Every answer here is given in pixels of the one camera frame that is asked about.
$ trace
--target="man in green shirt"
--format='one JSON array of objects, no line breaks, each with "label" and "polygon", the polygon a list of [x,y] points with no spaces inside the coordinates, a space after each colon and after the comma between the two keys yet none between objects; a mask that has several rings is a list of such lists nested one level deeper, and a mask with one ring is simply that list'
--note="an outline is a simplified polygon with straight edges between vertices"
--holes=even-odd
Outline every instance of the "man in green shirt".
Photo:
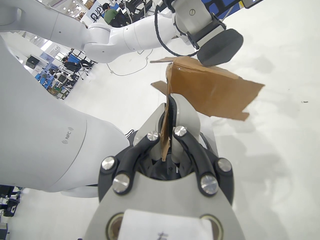
[{"label": "man in green shirt", "polygon": [[105,3],[104,5],[102,5],[102,9],[104,10],[103,19],[109,25],[111,20],[115,18],[118,12],[115,9],[111,9],[108,3]]}]

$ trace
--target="white label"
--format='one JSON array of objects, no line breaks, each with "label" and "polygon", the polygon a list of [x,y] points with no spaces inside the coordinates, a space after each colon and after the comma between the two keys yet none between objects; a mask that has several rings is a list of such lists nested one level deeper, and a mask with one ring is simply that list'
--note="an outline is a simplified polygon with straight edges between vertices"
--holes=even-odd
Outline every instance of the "white label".
[{"label": "white label", "polygon": [[118,240],[213,240],[211,222],[205,219],[128,209]]}]

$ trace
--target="white floor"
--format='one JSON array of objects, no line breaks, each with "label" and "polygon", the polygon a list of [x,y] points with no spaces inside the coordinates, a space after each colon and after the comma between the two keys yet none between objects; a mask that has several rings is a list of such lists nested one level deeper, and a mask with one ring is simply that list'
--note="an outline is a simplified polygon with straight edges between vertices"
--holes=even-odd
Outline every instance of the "white floor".
[{"label": "white floor", "polygon": [[[223,68],[266,86],[249,106],[246,122],[212,118],[220,156],[234,167],[234,210],[247,240],[319,239],[320,32],[318,0],[266,0],[228,17],[244,36],[240,52]],[[169,47],[192,48],[173,40]],[[145,65],[128,54],[110,63],[118,74]],[[155,49],[149,59],[169,56]],[[164,101],[150,83],[165,79],[165,64],[148,64],[118,77],[97,64],[65,100],[108,120],[123,132],[138,129]],[[98,205],[59,193],[29,190],[10,219],[11,239],[82,237]]]}]

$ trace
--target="metal screw head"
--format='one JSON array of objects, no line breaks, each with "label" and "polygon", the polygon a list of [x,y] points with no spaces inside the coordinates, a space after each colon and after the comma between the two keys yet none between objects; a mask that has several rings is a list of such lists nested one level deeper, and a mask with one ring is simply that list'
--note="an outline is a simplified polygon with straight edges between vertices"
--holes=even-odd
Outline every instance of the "metal screw head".
[{"label": "metal screw head", "polygon": [[130,178],[126,174],[116,175],[112,182],[112,189],[116,193],[124,192],[130,184]]},{"label": "metal screw head", "polygon": [[174,129],[174,134],[177,136],[184,136],[187,133],[187,130],[184,126],[177,126]]},{"label": "metal screw head", "polygon": [[151,131],[146,135],[146,137],[149,139],[149,141],[156,141],[159,138],[159,133],[156,131]]},{"label": "metal screw head", "polygon": [[219,189],[217,179],[212,175],[205,175],[200,180],[202,190],[208,195],[214,195]]},{"label": "metal screw head", "polygon": [[224,172],[229,172],[232,169],[230,161],[225,158],[221,158],[218,160],[218,166]]},{"label": "metal screw head", "polygon": [[109,170],[113,167],[113,165],[115,164],[115,159],[113,156],[109,156],[109,157],[106,157],[102,163],[101,163],[101,167],[104,169],[104,170]]}]

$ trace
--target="cardboard piece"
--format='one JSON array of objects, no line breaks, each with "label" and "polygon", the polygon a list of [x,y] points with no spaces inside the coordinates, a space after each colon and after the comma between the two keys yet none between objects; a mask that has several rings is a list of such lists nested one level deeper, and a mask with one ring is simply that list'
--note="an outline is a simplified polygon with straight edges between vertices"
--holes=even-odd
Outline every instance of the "cardboard piece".
[{"label": "cardboard piece", "polygon": [[[166,71],[167,83],[157,81],[151,85],[167,96],[171,93],[183,95],[196,111],[207,116],[245,121],[249,113],[243,110],[264,87],[263,84],[244,80],[218,66],[204,67],[197,59],[191,57],[166,57],[152,61],[163,62],[171,62]],[[170,147],[168,118],[166,105],[160,134],[163,161]]]}]

